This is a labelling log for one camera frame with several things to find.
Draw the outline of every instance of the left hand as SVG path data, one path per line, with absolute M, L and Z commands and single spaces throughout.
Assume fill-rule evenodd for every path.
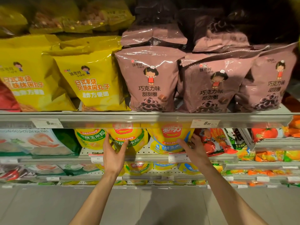
M 128 145 L 128 140 L 126 140 L 119 152 L 116 152 L 109 141 L 110 135 L 107 133 L 103 143 L 103 161 L 105 173 L 115 175 L 116 177 L 120 174 L 125 160 L 125 151 Z

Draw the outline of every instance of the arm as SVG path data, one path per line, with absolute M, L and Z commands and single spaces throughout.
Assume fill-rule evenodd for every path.
M 85 200 L 69 225 L 99 225 L 110 191 L 124 166 L 127 145 L 128 140 L 124 142 L 121 150 L 116 153 L 109 143 L 109 134 L 106 134 L 105 142 L 103 144 L 105 174 Z
M 205 176 L 228 225 L 268 225 L 213 167 L 200 137 L 193 134 L 191 140 L 193 149 L 183 140 L 178 139 L 177 142 L 185 149 L 191 162 Z

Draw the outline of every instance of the shrimp image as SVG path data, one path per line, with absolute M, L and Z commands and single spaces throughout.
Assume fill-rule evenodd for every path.
M 53 144 L 52 138 L 44 133 L 37 133 L 33 137 L 29 137 L 27 140 L 28 143 L 38 147 L 46 146 L 46 147 L 55 148 L 59 146 L 59 144 Z

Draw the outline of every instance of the cartoon character in blue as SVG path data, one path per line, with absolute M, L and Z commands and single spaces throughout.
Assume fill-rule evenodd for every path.
M 13 65 L 14 65 L 15 67 L 17 67 L 17 68 L 19 69 L 20 72 L 23 71 L 23 69 L 22 69 L 23 66 L 22 66 L 19 62 L 15 61 L 15 62 L 13 63 Z
M 83 66 L 81 67 L 81 69 L 82 69 L 83 71 L 85 71 L 87 75 L 90 75 L 90 68 L 89 68 L 89 67 L 87 67 L 86 65 L 83 65 Z

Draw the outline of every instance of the floor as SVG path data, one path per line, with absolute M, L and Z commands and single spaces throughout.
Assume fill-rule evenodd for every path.
M 0 225 L 66 225 L 92 187 L 0 188 Z M 300 221 L 300 188 L 237 189 L 269 225 Z M 210 189 L 113 189 L 100 225 L 223 225 L 225 218 Z

